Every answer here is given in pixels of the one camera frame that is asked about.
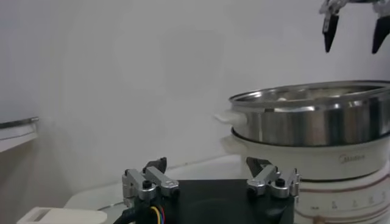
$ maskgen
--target white wall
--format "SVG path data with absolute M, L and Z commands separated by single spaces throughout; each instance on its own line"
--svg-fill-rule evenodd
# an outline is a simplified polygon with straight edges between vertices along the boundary
M 40 139 L 0 154 L 0 223 L 119 181 L 125 168 L 223 154 L 211 114 L 249 89 L 386 79 L 371 6 L 342 10 L 324 53 L 320 1 L 0 0 L 0 97 Z

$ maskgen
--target colored wires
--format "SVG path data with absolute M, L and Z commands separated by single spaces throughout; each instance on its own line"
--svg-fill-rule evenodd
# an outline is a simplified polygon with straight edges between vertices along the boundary
M 163 207 L 159 206 L 160 209 L 158 209 L 156 206 L 152 206 L 151 209 L 156 213 L 157 215 L 157 224 L 164 224 L 165 223 L 165 214 Z

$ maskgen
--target stainless steel pot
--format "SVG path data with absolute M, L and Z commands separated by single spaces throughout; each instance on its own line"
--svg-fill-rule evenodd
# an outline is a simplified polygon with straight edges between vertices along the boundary
M 345 81 L 282 86 L 229 98 L 216 114 L 239 138 L 315 147 L 359 144 L 390 132 L 390 82 Z

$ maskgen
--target midea logo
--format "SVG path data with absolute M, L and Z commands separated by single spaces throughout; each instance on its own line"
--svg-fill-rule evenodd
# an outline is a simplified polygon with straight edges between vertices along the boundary
M 341 164 L 344 164 L 344 163 L 349 163 L 349 162 L 364 160 L 365 158 L 366 158 L 365 155 L 354 155 L 354 156 L 349 156 L 349 155 L 346 155 L 346 154 L 342 154 L 342 155 L 339 157 L 339 161 L 340 161 Z

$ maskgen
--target electric cooker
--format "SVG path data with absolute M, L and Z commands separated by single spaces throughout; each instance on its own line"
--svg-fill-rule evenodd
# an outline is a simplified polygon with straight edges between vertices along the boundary
M 242 93 L 215 118 L 232 126 L 229 153 L 301 174 L 298 224 L 385 221 L 389 200 L 390 82 L 345 81 Z M 244 176 L 250 176 L 246 165 Z

